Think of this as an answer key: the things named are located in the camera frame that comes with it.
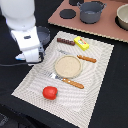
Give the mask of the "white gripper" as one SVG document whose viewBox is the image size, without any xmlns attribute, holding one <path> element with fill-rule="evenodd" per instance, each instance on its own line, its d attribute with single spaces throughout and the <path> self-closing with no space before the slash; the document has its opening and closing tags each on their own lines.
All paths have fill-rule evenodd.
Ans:
<svg viewBox="0 0 128 128">
<path fill-rule="evenodd" d="M 21 53 L 25 56 L 28 64 L 38 63 L 40 41 L 37 35 L 37 28 L 33 27 L 27 31 L 11 31 L 11 35 L 17 42 Z"/>
</svg>

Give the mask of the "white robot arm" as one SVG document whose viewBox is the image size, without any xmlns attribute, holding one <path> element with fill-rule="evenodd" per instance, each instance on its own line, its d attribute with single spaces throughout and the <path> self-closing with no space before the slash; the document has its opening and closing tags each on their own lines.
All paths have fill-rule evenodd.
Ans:
<svg viewBox="0 0 128 128">
<path fill-rule="evenodd" d="M 0 0 L 0 10 L 21 51 L 17 59 L 29 65 L 40 63 L 43 53 L 37 35 L 34 0 Z"/>
</svg>

